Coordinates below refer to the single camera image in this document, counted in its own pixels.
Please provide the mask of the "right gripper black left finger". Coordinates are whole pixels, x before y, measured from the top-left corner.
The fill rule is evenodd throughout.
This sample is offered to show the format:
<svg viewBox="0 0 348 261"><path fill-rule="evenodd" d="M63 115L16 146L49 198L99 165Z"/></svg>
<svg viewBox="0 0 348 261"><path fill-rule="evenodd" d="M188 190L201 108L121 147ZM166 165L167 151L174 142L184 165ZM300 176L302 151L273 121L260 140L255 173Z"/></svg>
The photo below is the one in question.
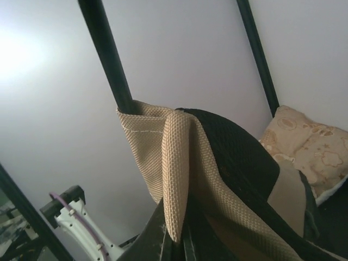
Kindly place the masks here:
<svg viewBox="0 0 348 261"><path fill-rule="evenodd" d="M123 260L172 260L173 251L173 241L165 224L163 200L160 200L143 232L123 253Z"/></svg>

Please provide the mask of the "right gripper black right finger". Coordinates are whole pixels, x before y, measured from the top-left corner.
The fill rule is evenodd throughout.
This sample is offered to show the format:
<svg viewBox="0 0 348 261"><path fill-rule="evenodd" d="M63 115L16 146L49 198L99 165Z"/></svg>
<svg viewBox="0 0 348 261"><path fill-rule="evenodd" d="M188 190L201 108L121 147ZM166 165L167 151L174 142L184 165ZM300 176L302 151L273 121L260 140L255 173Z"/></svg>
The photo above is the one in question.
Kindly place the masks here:
<svg viewBox="0 0 348 261"><path fill-rule="evenodd" d="M183 252L187 261L233 261L237 257L218 238L198 201L188 196L183 226Z"/></svg>

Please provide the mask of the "beige pet tent fabric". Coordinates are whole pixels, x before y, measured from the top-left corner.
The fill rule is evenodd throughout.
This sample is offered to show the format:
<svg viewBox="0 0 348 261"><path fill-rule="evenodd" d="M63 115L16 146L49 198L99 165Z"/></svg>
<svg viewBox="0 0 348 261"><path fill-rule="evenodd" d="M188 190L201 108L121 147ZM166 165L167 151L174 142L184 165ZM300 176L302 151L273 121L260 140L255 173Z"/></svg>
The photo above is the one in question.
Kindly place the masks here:
<svg viewBox="0 0 348 261"><path fill-rule="evenodd" d="M136 114L118 116L149 193L163 200L179 260L189 195L237 260L341 260L305 175L290 162L276 162L222 116L134 104Z"/></svg>

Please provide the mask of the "black tent pole one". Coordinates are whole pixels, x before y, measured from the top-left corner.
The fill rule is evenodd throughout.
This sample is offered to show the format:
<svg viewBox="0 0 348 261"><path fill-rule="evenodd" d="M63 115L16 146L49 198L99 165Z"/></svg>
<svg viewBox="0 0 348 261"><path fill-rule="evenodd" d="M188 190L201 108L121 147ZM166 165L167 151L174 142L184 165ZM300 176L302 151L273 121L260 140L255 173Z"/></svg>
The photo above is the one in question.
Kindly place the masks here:
<svg viewBox="0 0 348 261"><path fill-rule="evenodd" d="M78 4L117 107L123 113L136 114L137 107L133 102L102 1L78 0Z"/></svg>

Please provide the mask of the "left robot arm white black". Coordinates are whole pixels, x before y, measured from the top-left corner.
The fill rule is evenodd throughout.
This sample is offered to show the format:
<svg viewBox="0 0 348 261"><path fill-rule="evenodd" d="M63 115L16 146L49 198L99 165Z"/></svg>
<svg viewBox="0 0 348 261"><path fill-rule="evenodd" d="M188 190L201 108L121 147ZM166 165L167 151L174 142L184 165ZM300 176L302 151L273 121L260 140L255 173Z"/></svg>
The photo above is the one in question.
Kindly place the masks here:
<svg viewBox="0 0 348 261"><path fill-rule="evenodd" d="M40 212L53 228L61 228L88 255L90 260L118 260L125 250L102 232L90 217L84 190L74 185L62 194L50 192L51 201Z"/></svg>

